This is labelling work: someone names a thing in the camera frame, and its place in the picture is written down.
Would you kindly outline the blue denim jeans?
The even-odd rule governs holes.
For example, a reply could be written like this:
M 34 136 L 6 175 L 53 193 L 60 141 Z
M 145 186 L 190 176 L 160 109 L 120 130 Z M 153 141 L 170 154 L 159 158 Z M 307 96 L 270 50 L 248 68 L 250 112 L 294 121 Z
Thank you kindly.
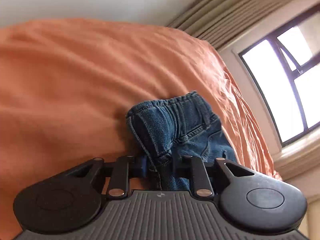
M 188 190 L 189 182 L 172 174 L 174 157 L 192 155 L 206 163 L 236 162 L 219 117 L 196 91 L 167 100 L 144 101 L 126 115 L 128 128 L 149 159 L 153 190 Z

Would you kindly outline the orange bed sheet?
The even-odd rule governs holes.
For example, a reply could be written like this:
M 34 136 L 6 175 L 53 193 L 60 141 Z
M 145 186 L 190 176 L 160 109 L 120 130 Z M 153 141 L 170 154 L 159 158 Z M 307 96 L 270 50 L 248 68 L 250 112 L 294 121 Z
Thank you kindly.
M 177 29 L 88 19 L 1 29 L 1 239 L 20 233 L 23 188 L 93 157 L 135 152 L 125 114 L 197 91 L 238 162 L 279 179 L 258 122 L 218 52 Z

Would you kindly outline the dark framed window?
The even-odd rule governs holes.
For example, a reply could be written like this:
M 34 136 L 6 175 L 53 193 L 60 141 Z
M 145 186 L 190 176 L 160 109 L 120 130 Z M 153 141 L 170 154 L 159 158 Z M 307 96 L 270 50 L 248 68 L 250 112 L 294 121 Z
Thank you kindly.
M 239 53 L 282 146 L 319 127 L 319 5 Z

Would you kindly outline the beige curtain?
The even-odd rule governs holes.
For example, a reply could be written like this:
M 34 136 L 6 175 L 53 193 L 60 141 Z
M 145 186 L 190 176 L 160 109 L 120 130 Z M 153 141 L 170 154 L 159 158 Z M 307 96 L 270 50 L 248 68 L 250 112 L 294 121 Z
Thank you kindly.
M 219 50 L 294 0 L 197 0 L 168 26 Z

